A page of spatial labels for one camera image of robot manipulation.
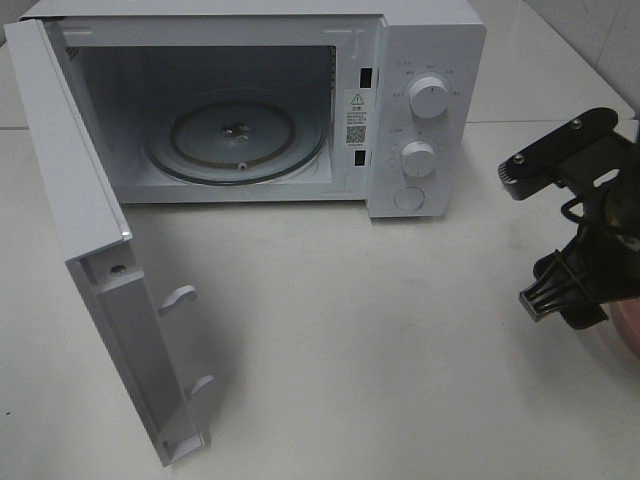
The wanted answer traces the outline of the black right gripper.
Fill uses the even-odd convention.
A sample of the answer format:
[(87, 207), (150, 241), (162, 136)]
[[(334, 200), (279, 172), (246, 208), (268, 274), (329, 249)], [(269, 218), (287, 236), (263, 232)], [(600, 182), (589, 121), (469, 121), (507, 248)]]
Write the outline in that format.
[[(562, 215), (577, 225), (562, 249), (538, 260), (535, 282), (519, 294), (539, 322), (558, 313), (575, 330), (608, 318), (602, 306), (639, 298), (639, 145), (612, 133), (617, 113), (590, 109), (516, 152), (498, 166), (514, 200), (565, 181), (575, 197)], [(587, 166), (557, 168), (587, 147)]]

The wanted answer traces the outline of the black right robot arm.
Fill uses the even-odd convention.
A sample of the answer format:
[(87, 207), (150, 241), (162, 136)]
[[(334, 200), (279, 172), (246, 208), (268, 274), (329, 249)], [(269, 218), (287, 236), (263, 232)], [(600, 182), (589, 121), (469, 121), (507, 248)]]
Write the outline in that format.
[(519, 294), (531, 318), (558, 313), (575, 330), (607, 319), (606, 304), (639, 296), (639, 146), (616, 132), (617, 113), (590, 109), (498, 167), (517, 201), (550, 185), (569, 189), (561, 206), (576, 235), (533, 266)]

